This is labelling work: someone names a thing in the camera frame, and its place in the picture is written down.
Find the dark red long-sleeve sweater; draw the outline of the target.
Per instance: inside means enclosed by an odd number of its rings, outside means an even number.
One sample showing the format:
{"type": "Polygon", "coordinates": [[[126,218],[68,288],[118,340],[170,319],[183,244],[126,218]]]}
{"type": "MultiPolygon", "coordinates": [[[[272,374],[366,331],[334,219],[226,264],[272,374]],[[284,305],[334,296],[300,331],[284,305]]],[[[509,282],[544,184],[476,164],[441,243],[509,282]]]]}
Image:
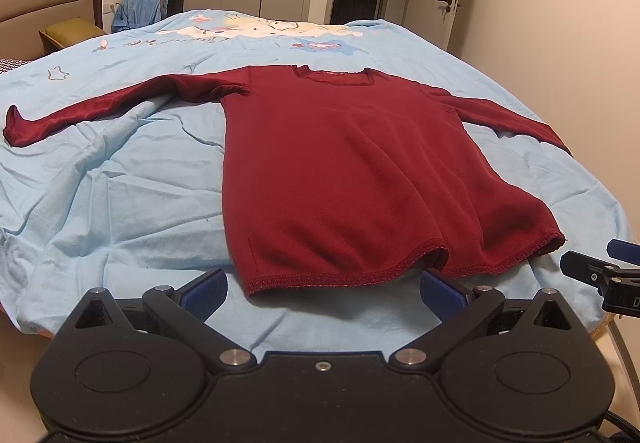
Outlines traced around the dark red long-sleeve sweater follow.
{"type": "Polygon", "coordinates": [[[499,275],[564,244],[549,208],[503,181],[465,130],[560,146],[550,126],[369,68],[163,74],[37,120],[10,107],[3,134],[24,147],[160,94],[224,108],[224,233],[250,295],[375,285],[418,261],[499,275]]]}

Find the mustard yellow pillow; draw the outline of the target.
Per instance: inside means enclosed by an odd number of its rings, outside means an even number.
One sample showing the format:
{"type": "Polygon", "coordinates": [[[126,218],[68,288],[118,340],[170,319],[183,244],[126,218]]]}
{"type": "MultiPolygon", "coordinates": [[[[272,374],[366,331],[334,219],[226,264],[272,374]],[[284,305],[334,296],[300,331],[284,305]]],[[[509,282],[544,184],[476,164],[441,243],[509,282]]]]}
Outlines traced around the mustard yellow pillow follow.
{"type": "Polygon", "coordinates": [[[49,54],[76,45],[105,31],[82,18],[67,19],[39,30],[44,51],[49,54]]]}

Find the checkered pillow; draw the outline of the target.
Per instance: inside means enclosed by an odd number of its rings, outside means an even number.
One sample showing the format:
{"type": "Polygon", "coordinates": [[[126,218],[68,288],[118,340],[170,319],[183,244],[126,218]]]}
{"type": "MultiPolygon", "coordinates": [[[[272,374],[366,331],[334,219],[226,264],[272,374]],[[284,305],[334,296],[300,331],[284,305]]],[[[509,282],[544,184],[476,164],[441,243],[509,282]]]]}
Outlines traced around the checkered pillow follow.
{"type": "Polygon", "coordinates": [[[7,73],[14,69],[24,66],[26,62],[24,60],[12,59],[12,58],[0,58],[0,73],[7,73]]]}

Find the blue garment on chair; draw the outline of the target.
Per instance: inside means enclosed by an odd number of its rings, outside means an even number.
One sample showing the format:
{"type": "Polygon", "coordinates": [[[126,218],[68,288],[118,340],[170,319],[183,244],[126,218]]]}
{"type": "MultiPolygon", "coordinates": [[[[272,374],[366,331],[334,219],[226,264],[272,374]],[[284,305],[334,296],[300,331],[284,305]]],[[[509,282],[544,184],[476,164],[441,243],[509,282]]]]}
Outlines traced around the blue garment on chair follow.
{"type": "Polygon", "coordinates": [[[122,0],[115,5],[111,33],[156,24],[168,14],[169,0],[122,0]]]}

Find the brown padded headboard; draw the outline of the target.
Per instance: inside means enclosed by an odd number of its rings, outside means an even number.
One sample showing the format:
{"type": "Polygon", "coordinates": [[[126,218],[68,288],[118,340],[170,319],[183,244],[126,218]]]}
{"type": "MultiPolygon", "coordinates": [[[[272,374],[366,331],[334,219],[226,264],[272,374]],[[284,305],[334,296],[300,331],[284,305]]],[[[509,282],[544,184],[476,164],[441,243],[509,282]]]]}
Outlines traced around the brown padded headboard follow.
{"type": "Polygon", "coordinates": [[[1,0],[1,57],[30,62],[56,51],[43,31],[73,19],[101,29],[102,0],[1,0]]]}

